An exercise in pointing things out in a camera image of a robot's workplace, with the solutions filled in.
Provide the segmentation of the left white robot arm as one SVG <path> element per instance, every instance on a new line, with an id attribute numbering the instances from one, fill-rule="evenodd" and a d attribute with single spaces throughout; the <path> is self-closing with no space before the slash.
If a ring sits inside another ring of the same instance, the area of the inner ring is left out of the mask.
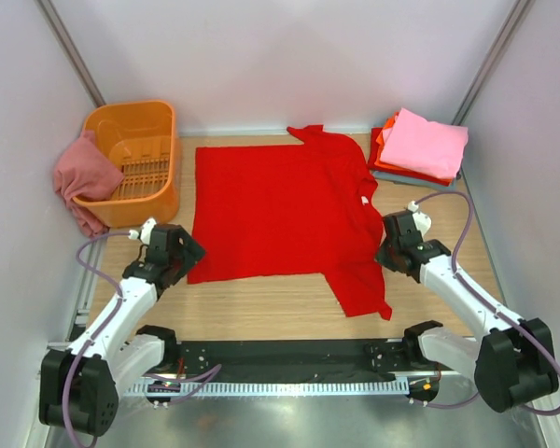
<path id="1" fill-rule="evenodd" d="M 113 297 L 66 348 L 48 350 L 40 366 L 38 418 L 63 428 L 76 447 L 80 435 L 98 439 L 110 429 L 123 393 L 136 380 L 175 364 L 175 332 L 136 325 L 205 255 L 182 226 L 153 218 L 124 235 L 141 245 L 121 280 L 110 282 Z"/>

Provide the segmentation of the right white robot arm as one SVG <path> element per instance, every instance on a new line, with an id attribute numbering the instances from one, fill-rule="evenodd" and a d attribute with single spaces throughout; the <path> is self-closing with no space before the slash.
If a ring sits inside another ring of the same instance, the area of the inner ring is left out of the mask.
<path id="1" fill-rule="evenodd" d="M 426 239 L 431 220 L 415 205 L 385 216 L 384 226 L 377 261 L 438 295 L 473 336 L 456 336 L 438 323 L 418 325 L 415 348 L 422 358 L 471 380 L 498 413 L 560 391 L 552 334 L 542 320 L 508 309 L 465 272 L 457 250 Z"/>

